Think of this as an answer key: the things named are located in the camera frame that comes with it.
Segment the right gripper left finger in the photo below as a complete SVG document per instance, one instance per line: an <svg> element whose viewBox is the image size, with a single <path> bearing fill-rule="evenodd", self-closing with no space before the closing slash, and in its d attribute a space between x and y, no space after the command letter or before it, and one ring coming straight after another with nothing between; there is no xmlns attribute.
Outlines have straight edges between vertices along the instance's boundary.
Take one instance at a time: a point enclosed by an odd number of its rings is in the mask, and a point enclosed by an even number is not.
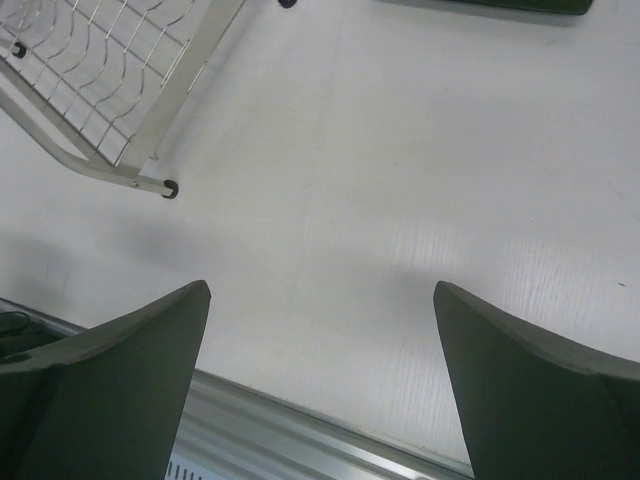
<svg viewBox="0 0 640 480"><path fill-rule="evenodd" d="M73 335L3 312L2 477L162 478L210 301L198 280Z"/></svg>

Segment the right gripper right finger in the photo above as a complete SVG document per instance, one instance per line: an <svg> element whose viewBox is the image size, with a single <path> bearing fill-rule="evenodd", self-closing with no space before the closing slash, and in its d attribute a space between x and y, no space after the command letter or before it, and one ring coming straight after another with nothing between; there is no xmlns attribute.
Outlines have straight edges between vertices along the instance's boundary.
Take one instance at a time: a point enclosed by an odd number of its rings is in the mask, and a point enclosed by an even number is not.
<svg viewBox="0 0 640 480"><path fill-rule="evenodd" d="M638 478L638 363L451 282L437 283L433 302L475 478Z"/></svg>

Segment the black square plate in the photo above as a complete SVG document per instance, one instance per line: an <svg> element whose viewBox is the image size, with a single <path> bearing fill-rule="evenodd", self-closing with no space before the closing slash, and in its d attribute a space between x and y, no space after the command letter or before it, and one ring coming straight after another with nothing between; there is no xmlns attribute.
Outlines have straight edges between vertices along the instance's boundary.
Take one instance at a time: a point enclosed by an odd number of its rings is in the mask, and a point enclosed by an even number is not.
<svg viewBox="0 0 640 480"><path fill-rule="evenodd" d="M392 4L412 7L479 7L562 16L582 16L592 7L593 0L407 0Z"/></svg>

